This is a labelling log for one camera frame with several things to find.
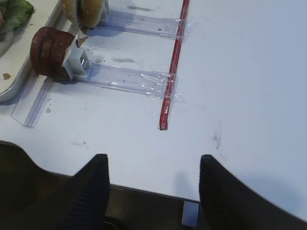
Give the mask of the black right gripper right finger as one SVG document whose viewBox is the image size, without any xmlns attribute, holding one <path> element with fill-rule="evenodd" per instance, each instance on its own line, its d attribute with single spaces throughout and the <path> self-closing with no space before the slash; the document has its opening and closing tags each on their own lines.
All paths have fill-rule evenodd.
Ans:
<svg viewBox="0 0 307 230">
<path fill-rule="evenodd" d="M 305 230 L 303 221 L 267 201 L 212 155 L 200 161 L 200 221 L 211 230 Z"/>
</svg>

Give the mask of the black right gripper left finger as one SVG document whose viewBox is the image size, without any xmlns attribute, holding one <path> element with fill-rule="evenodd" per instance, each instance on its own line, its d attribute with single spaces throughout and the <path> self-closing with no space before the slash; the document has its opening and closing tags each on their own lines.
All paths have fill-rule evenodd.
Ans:
<svg viewBox="0 0 307 230">
<path fill-rule="evenodd" d="M 100 230 L 109 200 L 108 157 L 95 155 L 37 203 L 0 221 L 2 230 Z"/>
</svg>

